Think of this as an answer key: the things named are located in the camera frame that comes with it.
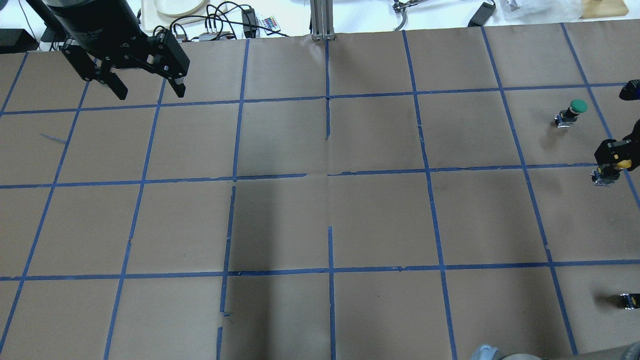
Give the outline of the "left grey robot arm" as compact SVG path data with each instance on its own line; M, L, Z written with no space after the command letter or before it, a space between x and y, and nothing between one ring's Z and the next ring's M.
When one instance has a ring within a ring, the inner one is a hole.
M185 96L189 57L171 30L146 34L125 0L46 0L45 6L68 32L61 52L83 80L125 100L128 88L113 69L144 69Z

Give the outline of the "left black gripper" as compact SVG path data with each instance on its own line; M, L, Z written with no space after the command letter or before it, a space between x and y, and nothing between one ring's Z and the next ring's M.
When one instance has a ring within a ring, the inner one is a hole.
M47 7L67 32L58 50L84 81L125 100L128 88L111 69L144 69L185 97L190 59L181 44L167 28L149 38L125 0L49 0Z

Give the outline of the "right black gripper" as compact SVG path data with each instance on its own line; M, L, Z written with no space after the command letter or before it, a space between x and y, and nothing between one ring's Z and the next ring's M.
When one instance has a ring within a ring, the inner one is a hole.
M619 98L623 101L640 100L640 80L629 80L619 92ZM640 121L637 120L631 130L622 140L605 139L594 153L594 158L599 166L617 166L624 161L630 161L626 169L633 171L640 165Z

